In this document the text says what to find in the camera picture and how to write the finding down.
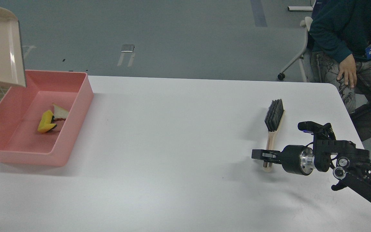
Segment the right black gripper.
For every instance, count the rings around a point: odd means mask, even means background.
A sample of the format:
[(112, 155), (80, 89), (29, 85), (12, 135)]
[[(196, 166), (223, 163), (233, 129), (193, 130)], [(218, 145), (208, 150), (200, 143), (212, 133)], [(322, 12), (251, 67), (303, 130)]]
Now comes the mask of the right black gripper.
[(287, 173), (310, 175), (316, 168), (313, 150), (303, 145), (288, 145), (283, 151), (253, 149), (252, 159), (262, 160), (263, 165), (282, 165)]

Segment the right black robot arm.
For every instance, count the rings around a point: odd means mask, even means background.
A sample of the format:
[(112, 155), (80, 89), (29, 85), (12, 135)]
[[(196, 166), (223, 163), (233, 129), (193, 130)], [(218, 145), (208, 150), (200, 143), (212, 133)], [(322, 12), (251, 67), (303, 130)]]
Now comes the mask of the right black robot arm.
[(283, 151), (253, 150), (252, 159), (280, 164), (287, 173), (310, 175), (313, 170), (332, 169), (338, 180), (333, 191), (350, 188), (371, 203), (370, 152), (356, 148), (352, 141), (336, 140), (330, 123), (298, 123), (298, 129), (313, 135), (312, 147), (288, 145)]

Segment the person's right hand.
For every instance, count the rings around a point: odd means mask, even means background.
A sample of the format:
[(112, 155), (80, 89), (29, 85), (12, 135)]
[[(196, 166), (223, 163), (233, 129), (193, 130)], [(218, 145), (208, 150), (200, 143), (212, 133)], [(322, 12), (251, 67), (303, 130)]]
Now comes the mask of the person's right hand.
[(343, 80), (344, 84), (350, 88), (355, 88), (357, 84), (357, 69), (353, 54), (350, 54), (339, 63), (339, 73), (336, 79), (338, 81)]

